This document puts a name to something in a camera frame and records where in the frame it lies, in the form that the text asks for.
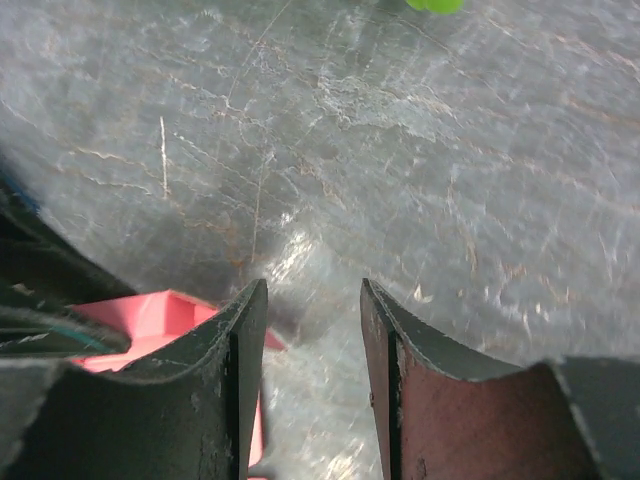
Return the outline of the pink paper box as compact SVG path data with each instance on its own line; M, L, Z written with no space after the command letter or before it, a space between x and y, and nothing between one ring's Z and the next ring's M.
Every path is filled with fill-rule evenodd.
M165 290L76 305L74 310L125 331L131 339L123 354L76 357L73 362L92 372L119 371L214 317L218 306Z

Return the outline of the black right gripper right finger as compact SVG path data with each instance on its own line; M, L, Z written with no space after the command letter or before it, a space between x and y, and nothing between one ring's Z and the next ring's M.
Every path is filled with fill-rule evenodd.
M635 479L639 363L565 356L519 367L360 293L370 402L387 479Z

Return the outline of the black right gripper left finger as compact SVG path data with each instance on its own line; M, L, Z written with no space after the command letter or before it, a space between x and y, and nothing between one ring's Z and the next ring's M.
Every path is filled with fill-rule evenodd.
M244 479L268 289L114 373L67 360L1 362L5 479Z

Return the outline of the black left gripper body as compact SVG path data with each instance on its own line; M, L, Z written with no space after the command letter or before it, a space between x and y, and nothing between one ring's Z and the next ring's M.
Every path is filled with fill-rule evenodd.
M64 305L136 293L53 230L6 173L1 174L1 280Z

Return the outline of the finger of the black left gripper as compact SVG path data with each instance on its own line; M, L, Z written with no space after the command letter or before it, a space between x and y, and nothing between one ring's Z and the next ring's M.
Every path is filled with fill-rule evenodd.
M130 336L112 326L42 297L1 283L3 357L91 357L119 354Z

